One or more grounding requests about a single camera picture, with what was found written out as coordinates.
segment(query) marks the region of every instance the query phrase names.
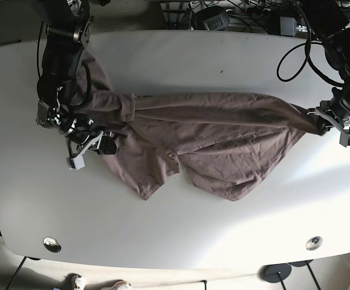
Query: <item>pink cloth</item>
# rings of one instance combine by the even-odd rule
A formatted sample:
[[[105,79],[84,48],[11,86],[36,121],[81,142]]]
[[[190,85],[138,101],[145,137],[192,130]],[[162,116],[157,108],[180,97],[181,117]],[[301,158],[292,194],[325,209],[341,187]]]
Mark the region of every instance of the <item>pink cloth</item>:
[[[305,134],[321,135],[316,119],[276,97],[248,93],[136,97],[110,90],[93,56],[92,102],[80,112],[119,134],[111,172],[148,199],[183,163],[193,184],[230,201],[243,198]],[[78,75],[80,103],[86,74]]]

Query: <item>black cable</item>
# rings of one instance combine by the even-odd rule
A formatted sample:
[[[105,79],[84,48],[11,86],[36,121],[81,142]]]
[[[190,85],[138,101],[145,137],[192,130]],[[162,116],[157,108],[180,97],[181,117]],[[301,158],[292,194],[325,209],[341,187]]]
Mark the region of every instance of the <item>black cable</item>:
[[[292,0],[293,4],[296,6],[297,10],[299,11],[299,13],[302,15],[303,20],[305,21],[305,25],[306,27],[308,27],[308,38],[305,42],[305,60],[303,61],[300,69],[298,70],[298,72],[293,75],[292,77],[290,77],[289,79],[283,79],[280,75],[279,75],[279,69],[281,67],[282,62],[284,61],[284,59],[287,57],[287,55],[289,55],[295,48],[293,48],[292,50],[289,50],[289,52],[287,52],[283,58],[281,58],[281,60],[278,63],[277,66],[277,77],[281,82],[290,82],[292,80],[294,80],[303,70],[303,68],[305,67],[305,65],[308,63],[309,60],[309,56],[310,56],[310,51],[311,51],[311,47],[312,47],[312,34],[310,33],[310,25],[309,25],[309,21],[305,16],[305,13],[303,12],[300,4],[298,2],[296,2],[295,0]]]
[[[282,289],[286,290],[284,281],[282,280],[281,274],[280,274],[279,272],[277,272],[277,276],[278,276],[278,278],[279,278],[279,281],[281,282]]]
[[[258,20],[262,20],[264,17],[266,17],[267,15],[263,15],[261,18],[259,18]],[[250,27],[250,29],[251,29],[251,32],[253,32],[253,29],[251,28],[251,24],[254,24],[255,22],[253,21],[252,23],[249,23],[249,24],[247,24],[249,27]],[[242,30],[241,30],[241,32],[244,32],[245,31],[245,29],[247,28],[247,26],[245,26]]]
[[[317,287],[318,290],[321,290],[320,285],[319,285],[319,283],[317,282],[317,279],[316,279],[316,277],[315,277],[315,275],[314,275],[314,273],[313,273],[313,271],[312,271],[312,268],[310,267],[308,261],[305,261],[305,263],[306,263],[306,265],[307,265],[307,267],[308,267],[308,269],[309,269],[309,272],[310,272],[310,274],[311,274],[311,276],[312,276],[312,278],[313,278],[314,284],[316,284],[316,287]]]
[[[9,290],[9,289],[10,289],[10,287],[11,287],[13,281],[15,280],[16,276],[18,275],[19,271],[22,269],[23,264],[24,264],[24,262],[26,261],[26,259],[27,259],[27,257],[24,257],[24,258],[23,258],[22,262],[20,263],[20,265],[19,265],[18,268],[16,269],[15,273],[13,274],[13,276],[12,276],[12,278],[11,278],[10,283],[8,284],[8,286],[6,287],[5,290]]]
[[[41,77],[41,71],[39,69],[39,42],[41,41],[42,30],[43,30],[44,21],[42,21],[41,29],[39,30],[39,37],[37,38],[37,47],[36,47],[36,67],[37,67],[37,76]]]
[[[73,110],[79,110],[84,108],[85,106],[87,106],[91,100],[92,100],[92,96],[91,96],[91,74],[90,74],[90,69],[89,66],[87,65],[87,63],[83,60],[82,61],[82,65],[85,68],[86,71],[86,79],[87,79],[87,88],[86,88],[86,97],[83,100],[83,102],[81,102],[81,104],[76,105],[76,106],[71,106],[73,108]]]
[[[231,0],[226,0],[226,1],[229,2],[229,3],[231,3],[231,4],[233,4],[235,7],[239,8],[241,11],[243,11],[252,21],[254,21],[255,23],[257,23],[259,27],[261,27],[267,34],[269,34],[269,32],[266,30],[266,28],[265,28],[262,24],[260,24],[257,20],[255,20],[254,17],[252,17],[250,14],[248,14],[248,13],[246,12],[245,9],[243,9],[242,7],[236,5],[236,4],[235,4],[234,2],[232,2]]]
[[[229,14],[230,17],[234,17],[235,19],[239,19],[240,21],[242,21],[244,24],[245,24],[245,28],[243,28],[241,30],[241,32],[243,32],[247,27],[250,28],[250,32],[252,33],[253,32],[253,29],[252,27],[250,26],[250,24],[246,21],[244,21],[239,15],[236,15],[236,14]]]
[[[312,42],[312,44],[316,44],[316,45],[322,45],[321,43],[319,42]],[[281,61],[284,61],[284,59],[290,54],[292,53],[294,50],[298,49],[299,47],[302,47],[306,45],[306,43],[302,43],[302,44],[299,44],[299,45],[296,45],[295,47],[293,47],[291,50],[289,50],[284,56],[283,58],[281,59]],[[342,88],[344,86],[343,83],[339,83],[339,82],[336,82],[335,80],[332,80],[330,79],[329,77],[327,77],[326,75],[324,75],[324,73],[322,73],[312,62],[310,56],[309,56],[309,59],[308,59],[308,63],[309,63],[309,66],[311,67],[311,69],[313,69],[313,71],[323,80],[325,81],[326,83],[329,83],[330,85],[332,86],[336,86],[336,87],[339,87],[339,88]]]

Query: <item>sneaker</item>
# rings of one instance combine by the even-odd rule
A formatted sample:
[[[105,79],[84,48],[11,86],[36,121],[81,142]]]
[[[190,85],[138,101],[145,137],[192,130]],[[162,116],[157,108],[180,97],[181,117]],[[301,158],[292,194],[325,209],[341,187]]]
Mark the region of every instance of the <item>sneaker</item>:
[[[131,290],[132,285],[123,280],[116,281],[111,287],[104,287],[101,290]]]
[[[71,278],[71,283],[73,284],[73,290],[84,290],[86,286],[86,278],[75,275],[73,278]]]

